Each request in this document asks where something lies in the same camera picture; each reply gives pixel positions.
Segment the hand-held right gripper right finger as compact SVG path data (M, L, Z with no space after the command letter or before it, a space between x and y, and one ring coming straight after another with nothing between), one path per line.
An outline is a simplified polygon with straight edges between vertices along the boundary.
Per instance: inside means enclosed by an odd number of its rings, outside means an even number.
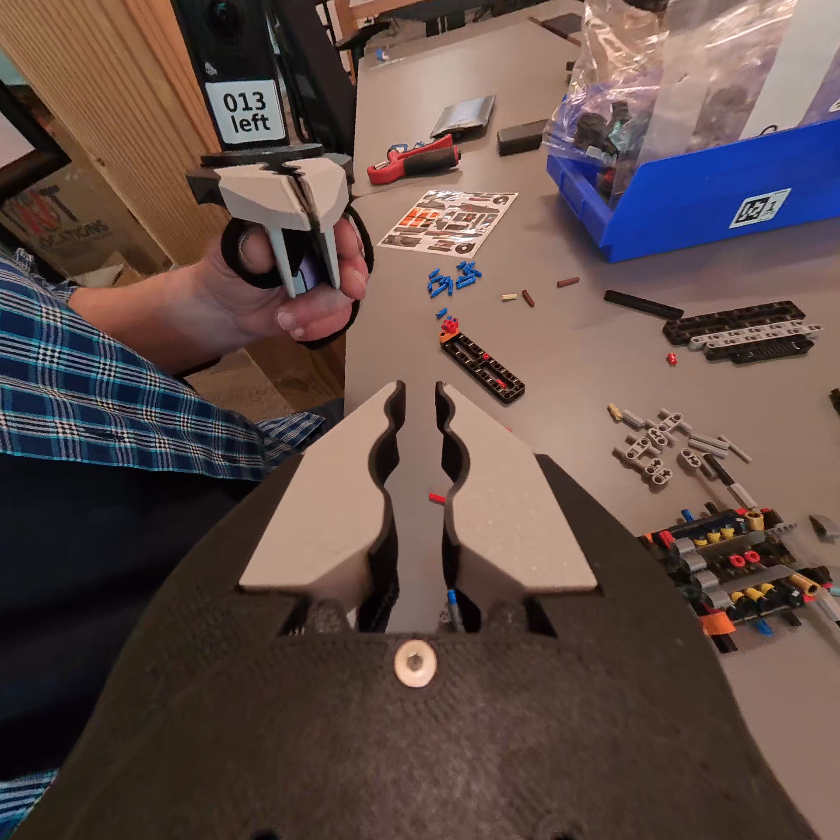
M444 504L442 564L464 632L492 608L599 595L585 553L532 448L453 385L435 386Z

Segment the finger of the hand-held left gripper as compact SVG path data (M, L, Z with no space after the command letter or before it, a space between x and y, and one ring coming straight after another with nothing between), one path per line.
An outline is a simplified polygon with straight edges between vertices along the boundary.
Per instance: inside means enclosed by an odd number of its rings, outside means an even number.
M319 156L301 162L301 189L312 235L329 282L340 289L340 268L334 228L350 201L347 156Z
M221 240L222 256L240 279L258 289L284 287L289 298L308 288L300 268L307 237L314 231L294 179L264 167L224 167L215 171L222 205L230 220ZM250 225L262 227L275 259L274 269L256 273L245 267L239 247Z

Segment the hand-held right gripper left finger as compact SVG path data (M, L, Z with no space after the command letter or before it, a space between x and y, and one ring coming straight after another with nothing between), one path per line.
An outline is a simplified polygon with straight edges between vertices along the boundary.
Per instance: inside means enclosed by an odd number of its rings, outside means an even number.
M386 630L400 585L385 483L399 464L405 410L405 383L391 382L307 448L240 588L333 600L355 612L360 631Z

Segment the black lego frame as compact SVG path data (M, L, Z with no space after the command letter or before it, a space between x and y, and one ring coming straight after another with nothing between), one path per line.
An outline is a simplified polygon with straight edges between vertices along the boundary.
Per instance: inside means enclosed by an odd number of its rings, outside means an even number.
M491 354L492 362L483 362L480 356L486 352L485 349L464 333L460 332L455 340L444 344L439 342L439 344L460 369L468 373L475 382L501 403L510 405L524 395L525 383ZM507 384L507 388L500 388L496 379L502 379Z
M671 345L685 347L691 340L703 335L804 320L805 313L792 301L775 301L668 320L662 332Z

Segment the multicoloured lego assembly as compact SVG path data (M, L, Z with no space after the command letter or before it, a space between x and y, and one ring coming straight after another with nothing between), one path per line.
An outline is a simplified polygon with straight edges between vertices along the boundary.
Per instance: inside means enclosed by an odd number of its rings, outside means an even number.
M806 610L838 627L838 574L810 552L798 525L776 510L683 509L674 523L637 536L667 574L719 655L739 651L745 629L772 639Z

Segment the person's left hand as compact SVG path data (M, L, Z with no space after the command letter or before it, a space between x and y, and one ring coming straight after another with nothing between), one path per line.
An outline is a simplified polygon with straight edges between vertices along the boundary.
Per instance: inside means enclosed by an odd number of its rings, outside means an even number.
M206 362L265 338L314 343L346 330L365 297L369 270L356 223L343 217L333 232L339 288L327 282L289 297L283 287L252 287L225 264L220 245L181 269L182 329L198 360Z

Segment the sticker sheet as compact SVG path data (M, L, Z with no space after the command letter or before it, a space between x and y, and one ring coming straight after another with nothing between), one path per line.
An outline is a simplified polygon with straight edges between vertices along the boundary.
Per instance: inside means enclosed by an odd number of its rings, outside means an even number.
M474 255L517 198L517 192L427 191L378 246L418 254Z

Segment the silver grey pouch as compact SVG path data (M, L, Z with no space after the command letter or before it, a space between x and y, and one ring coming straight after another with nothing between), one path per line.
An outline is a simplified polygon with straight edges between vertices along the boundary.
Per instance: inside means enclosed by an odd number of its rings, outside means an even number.
M489 95L447 106L435 123L429 138L439 140L448 134L453 137L469 137L485 132L496 100L495 95Z

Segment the pile of grey connector pieces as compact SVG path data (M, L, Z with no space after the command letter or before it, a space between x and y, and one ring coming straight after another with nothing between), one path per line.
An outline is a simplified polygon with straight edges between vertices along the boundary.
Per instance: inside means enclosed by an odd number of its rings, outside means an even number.
M705 454L720 460L735 458L746 465L753 462L751 455L729 437L698 432L682 412L661 407L656 416L645 417L617 407L623 413L621 423L613 421L607 413L615 424L626 427L627 435L612 454L625 467L635 469L653 489L666 487L678 469L718 480L703 460Z

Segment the pile of blue pins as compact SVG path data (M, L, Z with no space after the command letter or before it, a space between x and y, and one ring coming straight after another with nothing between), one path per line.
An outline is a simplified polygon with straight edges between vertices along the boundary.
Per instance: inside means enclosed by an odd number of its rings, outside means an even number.
M471 287L482 277L483 272L473 260L462 260L450 271L435 268L427 276L427 294L432 300L452 297L457 290Z

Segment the cardboard box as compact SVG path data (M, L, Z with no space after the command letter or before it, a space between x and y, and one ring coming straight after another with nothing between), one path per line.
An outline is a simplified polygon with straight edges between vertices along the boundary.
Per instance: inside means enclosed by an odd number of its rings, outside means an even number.
M2 204L2 224L64 277L114 266L143 276L171 261L96 172L69 163Z

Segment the dark grey box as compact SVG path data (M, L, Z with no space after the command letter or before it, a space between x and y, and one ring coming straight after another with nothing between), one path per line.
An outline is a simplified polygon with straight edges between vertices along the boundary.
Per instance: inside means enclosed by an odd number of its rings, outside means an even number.
M497 132L497 152L500 157L536 151L543 141L548 119L520 123Z

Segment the black and white axle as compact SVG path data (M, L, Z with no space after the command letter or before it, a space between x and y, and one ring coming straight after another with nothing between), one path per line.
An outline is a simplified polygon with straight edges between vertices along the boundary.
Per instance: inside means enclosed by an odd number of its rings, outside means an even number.
M732 478L729 475L729 473L721 465L719 458L712 454L705 454L703 460L713 471L713 473L719 478L724 487L728 489L730 494L738 502L741 508L746 508L750 510L759 509L759 505L756 502L756 500L753 499L750 496L750 494L737 481L735 481L734 478Z

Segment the black framed board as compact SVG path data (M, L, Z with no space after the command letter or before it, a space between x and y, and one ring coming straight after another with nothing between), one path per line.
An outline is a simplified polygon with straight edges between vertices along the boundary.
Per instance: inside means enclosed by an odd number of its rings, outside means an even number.
M1 201L70 163L69 155L1 83Z

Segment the long black beam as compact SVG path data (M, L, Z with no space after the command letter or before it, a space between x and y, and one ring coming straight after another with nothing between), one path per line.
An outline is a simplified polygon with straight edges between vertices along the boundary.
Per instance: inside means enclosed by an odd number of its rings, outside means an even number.
M603 300L619 307L642 312L665 321L679 320L684 317L683 309L671 307L658 301L636 297L617 290L606 290Z

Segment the black toy wheel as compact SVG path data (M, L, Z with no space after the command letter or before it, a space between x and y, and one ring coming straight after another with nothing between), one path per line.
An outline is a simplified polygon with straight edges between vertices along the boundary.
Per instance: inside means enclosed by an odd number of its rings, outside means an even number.
M608 123L597 112L581 112L574 131L574 146L582 152L596 149L604 154L617 156L619 150L609 136Z

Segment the blue storage bin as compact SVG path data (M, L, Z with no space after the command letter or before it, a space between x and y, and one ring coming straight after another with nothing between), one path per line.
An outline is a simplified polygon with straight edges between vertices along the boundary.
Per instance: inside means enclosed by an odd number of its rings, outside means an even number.
M837 217L839 121L645 163L615 209L593 162L550 155L547 172L615 263Z

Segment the clear plastic parts bag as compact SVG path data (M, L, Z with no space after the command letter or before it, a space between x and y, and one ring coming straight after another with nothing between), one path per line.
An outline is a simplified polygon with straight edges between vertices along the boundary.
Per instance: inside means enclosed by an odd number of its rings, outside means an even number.
M612 209L645 163L838 119L838 1L585 2L581 38L545 142ZM574 146L583 111L617 156Z

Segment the red handled tool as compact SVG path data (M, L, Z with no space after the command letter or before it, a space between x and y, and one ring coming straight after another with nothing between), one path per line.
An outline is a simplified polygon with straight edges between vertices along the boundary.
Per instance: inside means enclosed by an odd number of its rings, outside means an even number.
M367 167L373 186L390 185L406 178L447 172L456 168L461 159L460 148L448 133L431 143L394 143L385 159Z

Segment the wooden post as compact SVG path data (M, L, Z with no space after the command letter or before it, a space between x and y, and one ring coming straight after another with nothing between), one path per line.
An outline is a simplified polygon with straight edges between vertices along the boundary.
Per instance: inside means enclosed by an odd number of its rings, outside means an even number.
M175 264L225 212L185 173L221 147L169 1L2 1L2 51Z

